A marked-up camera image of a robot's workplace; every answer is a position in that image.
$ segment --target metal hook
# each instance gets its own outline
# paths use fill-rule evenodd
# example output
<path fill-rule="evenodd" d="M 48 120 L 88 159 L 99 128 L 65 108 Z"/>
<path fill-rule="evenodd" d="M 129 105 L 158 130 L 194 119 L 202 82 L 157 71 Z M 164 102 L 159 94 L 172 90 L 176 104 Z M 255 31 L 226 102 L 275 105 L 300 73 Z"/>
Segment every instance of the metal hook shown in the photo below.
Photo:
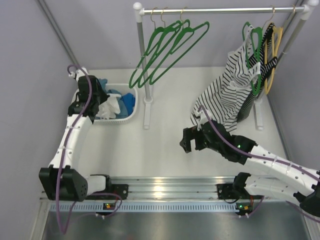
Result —
<path fill-rule="evenodd" d="M 162 9 L 162 12 L 161 12 L 161 21 L 163 22 L 164 24 L 164 28 L 166 28 L 166 22 L 162 19 L 162 14 L 164 14 L 164 10 L 167 9 L 168 7 L 166 6 L 164 9 Z"/>
<path fill-rule="evenodd" d="M 275 15 L 275 11 L 276 11 L 276 9 L 275 9 L 275 7 L 274 7 L 274 6 L 272 6 L 272 5 L 271 5 L 271 7 L 272 7 L 272 17 L 271 17 L 269 20 L 265 21 L 265 23 L 263 24 L 262 29 L 264 29 L 264 28 L 265 28 L 265 25 L 267 24 L 267 22 L 271 21 L 271 19 L 272 19 L 272 18 L 274 17 L 274 15 Z"/>
<path fill-rule="evenodd" d="M 151 21 L 152 21 L 153 24 L 154 24 L 154 30 L 156 30 L 156 22 L 153 21 L 153 19 L 152 19 L 152 14 L 154 13 L 154 10 L 155 10 L 155 9 L 157 9 L 157 7 L 154 7 L 154 8 L 152 9 L 152 11 L 151 11 L 151 14 L 150 14 L 150 19 L 151 19 Z"/>
<path fill-rule="evenodd" d="M 180 21 L 182 22 L 182 23 L 184 23 L 185 21 L 183 21 L 182 19 L 181 19 L 181 15 L 182 15 L 182 13 L 184 12 L 184 10 L 187 8 L 187 6 L 185 6 L 184 8 L 182 8 L 182 10 L 181 10 L 181 13 L 180 13 Z"/>

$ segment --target white basket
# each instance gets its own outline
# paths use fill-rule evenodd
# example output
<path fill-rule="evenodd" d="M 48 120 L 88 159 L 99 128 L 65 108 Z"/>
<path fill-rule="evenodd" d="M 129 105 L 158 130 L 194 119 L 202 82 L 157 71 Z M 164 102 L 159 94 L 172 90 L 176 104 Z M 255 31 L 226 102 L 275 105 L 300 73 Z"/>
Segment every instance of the white basket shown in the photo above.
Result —
<path fill-rule="evenodd" d="M 118 92 L 121 93 L 121 95 L 125 95 L 127 93 L 133 94 L 135 97 L 135 103 L 134 103 L 134 108 L 133 108 L 133 112 L 130 116 L 126 117 L 126 118 L 119 118 L 119 119 L 95 119 L 93 124 L 127 124 L 130 122 L 130 120 L 132 120 L 133 116 L 136 114 L 137 112 L 137 107 L 138 107 L 138 91 L 135 87 L 133 88 L 129 88 L 129 84 L 128 83 L 107 83 L 106 85 L 107 90 L 110 89 L 114 89 L 117 90 Z M 73 96 L 72 102 L 76 99 L 76 93 L 79 90 L 77 90 Z"/>

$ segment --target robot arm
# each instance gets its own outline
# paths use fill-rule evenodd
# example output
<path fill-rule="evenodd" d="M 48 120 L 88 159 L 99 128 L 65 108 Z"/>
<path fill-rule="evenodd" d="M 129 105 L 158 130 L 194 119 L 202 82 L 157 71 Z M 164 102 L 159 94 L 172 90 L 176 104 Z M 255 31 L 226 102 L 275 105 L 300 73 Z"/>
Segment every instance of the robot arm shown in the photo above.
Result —
<path fill-rule="evenodd" d="M 199 125 L 183 130 L 180 146 L 186 153 L 191 152 L 190 141 L 194 139 L 196 150 L 209 148 L 230 162 L 263 171 L 274 178 L 241 172 L 234 179 L 234 192 L 239 197 L 261 195 L 285 200 L 320 217 L 320 172 L 276 156 L 249 138 L 230 135 L 222 124 L 212 120 L 214 129 L 206 114 L 199 111 Z"/>
<path fill-rule="evenodd" d="M 39 178 L 48 199 L 54 200 L 58 171 L 63 159 L 59 198 L 62 201 L 83 201 L 88 195 L 105 191 L 111 186 L 111 180 L 107 175 L 83 177 L 77 172 L 87 132 L 95 120 L 99 105 L 108 99 L 108 95 L 103 91 L 98 79 L 88 75 L 92 91 L 86 106 L 90 91 L 85 74 L 77 70 L 71 73 L 70 77 L 77 81 L 79 91 L 76 93 L 75 101 L 68 108 L 67 123 L 57 152 L 49 166 L 41 168 Z"/>

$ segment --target green hanger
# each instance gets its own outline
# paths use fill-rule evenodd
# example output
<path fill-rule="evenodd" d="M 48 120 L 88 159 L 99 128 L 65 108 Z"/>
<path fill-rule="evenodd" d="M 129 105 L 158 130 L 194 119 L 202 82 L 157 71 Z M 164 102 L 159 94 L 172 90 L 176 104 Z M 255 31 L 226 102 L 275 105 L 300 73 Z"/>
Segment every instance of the green hanger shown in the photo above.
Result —
<path fill-rule="evenodd" d="M 140 81 L 143 77 L 143 75 L 147 72 L 147 70 L 150 68 L 150 66 L 153 64 L 153 62 L 158 58 L 158 56 L 163 52 L 163 50 L 168 46 L 168 44 L 175 38 L 176 34 L 178 34 L 178 32 L 180 31 L 180 28 L 182 26 L 182 22 L 181 21 L 176 21 L 174 23 L 172 23 L 171 25 L 169 25 L 166 28 L 163 27 L 158 27 L 155 29 L 155 31 L 152 33 L 149 43 L 148 43 L 148 47 L 146 49 L 146 51 L 144 52 L 144 55 L 141 56 L 141 59 L 138 63 L 138 65 L 136 66 L 135 70 L 133 71 L 131 77 L 130 77 L 130 81 L 129 81 L 129 88 L 133 88 L 137 83 L 138 83 L 138 87 L 141 88 L 141 86 L 143 86 L 148 80 L 145 80 L 143 82 L 143 84 L 141 85 Z M 152 47 L 152 43 L 154 41 L 154 39 L 156 38 L 156 36 L 162 32 L 162 35 L 160 37 L 160 39 L 158 40 L 158 42 Z M 170 37 L 170 39 L 164 44 L 164 46 L 160 49 L 161 43 L 164 40 L 165 36 L 170 33 L 170 32 L 174 32 L 173 35 Z M 142 71 L 142 73 L 139 75 L 139 77 L 136 79 L 136 81 L 134 83 L 132 83 L 133 78 L 137 72 L 137 70 L 139 69 L 139 67 L 141 66 L 142 62 L 144 61 L 144 59 L 149 56 L 151 54 L 151 52 L 154 51 L 153 55 L 151 56 L 150 60 L 148 61 L 147 65 L 144 68 L 144 71 Z"/>
<path fill-rule="evenodd" d="M 156 73 L 158 68 L 162 65 L 162 63 L 167 59 L 167 57 L 175 53 L 183 44 L 185 44 L 194 35 L 196 30 L 201 29 L 204 26 L 207 26 L 204 33 L 200 37 L 198 37 L 198 39 L 186 51 L 184 51 L 184 53 L 182 53 L 166 70 L 164 70 L 156 79 L 152 80 L 154 74 Z M 158 81 L 170 68 L 172 68 L 184 55 L 186 55 L 187 52 L 189 52 L 200 41 L 200 39 L 208 32 L 209 27 L 210 27 L 210 24 L 208 21 L 206 21 L 205 23 L 200 24 L 195 28 L 191 28 L 188 26 L 182 29 L 182 31 L 176 37 L 171 49 L 168 51 L 168 53 L 164 56 L 164 58 L 161 60 L 158 66 L 152 71 L 152 73 L 148 77 L 148 79 L 150 79 L 149 81 L 150 85 L 153 85 L 156 81 Z M 184 40 L 180 45 L 178 45 L 186 33 L 192 33 L 192 34 L 186 40 Z"/>
<path fill-rule="evenodd" d="M 245 27 L 249 27 L 251 24 L 247 21 L 243 28 L 242 28 L 242 40 L 244 41 L 246 39 L 245 37 Z M 257 48 L 255 48 L 255 42 L 254 42 L 254 38 L 253 38 L 253 34 L 257 34 L 258 35 L 258 46 Z M 262 28 L 261 27 L 256 27 L 254 28 L 251 33 L 250 33 L 250 38 L 251 38 L 251 42 L 252 42 L 252 48 L 253 48 L 253 55 L 257 60 L 257 63 L 260 62 L 260 48 L 262 45 L 262 38 L 263 38 L 263 34 L 262 34 Z M 248 69 L 250 69 L 250 63 L 249 63 L 249 56 L 248 56 L 248 52 L 247 49 L 245 49 L 245 62 L 246 62 L 246 66 Z M 253 83 L 253 81 L 250 82 L 251 87 L 252 87 L 252 93 L 254 96 L 259 94 L 260 91 L 260 86 L 261 86 L 261 74 L 258 75 L 258 80 L 257 80 L 258 84 L 257 87 L 255 88 L 255 85 Z"/>

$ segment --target table surface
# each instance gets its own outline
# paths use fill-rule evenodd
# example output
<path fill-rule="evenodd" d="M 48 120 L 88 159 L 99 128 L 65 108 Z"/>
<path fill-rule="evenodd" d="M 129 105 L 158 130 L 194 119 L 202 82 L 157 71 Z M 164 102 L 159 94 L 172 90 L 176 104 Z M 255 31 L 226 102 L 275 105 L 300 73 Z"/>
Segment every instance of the table surface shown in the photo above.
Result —
<path fill-rule="evenodd" d="M 112 177 L 235 176 L 239 172 L 262 174 L 218 153 L 204 149 L 186 154 L 179 142 L 183 129 L 192 126 L 190 112 L 196 98 L 224 71 L 223 67 L 172 68 L 152 87 L 151 125 L 143 129 L 144 88 L 138 89 L 138 106 L 124 125 L 93 124 L 87 133 L 78 163 L 84 175 Z M 108 83 L 128 83 L 132 69 L 91 70 Z M 264 130 L 255 127 L 254 111 L 240 122 L 234 135 L 243 135 L 270 152 L 285 157 L 280 136 L 266 97 L 263 99 Z"/>

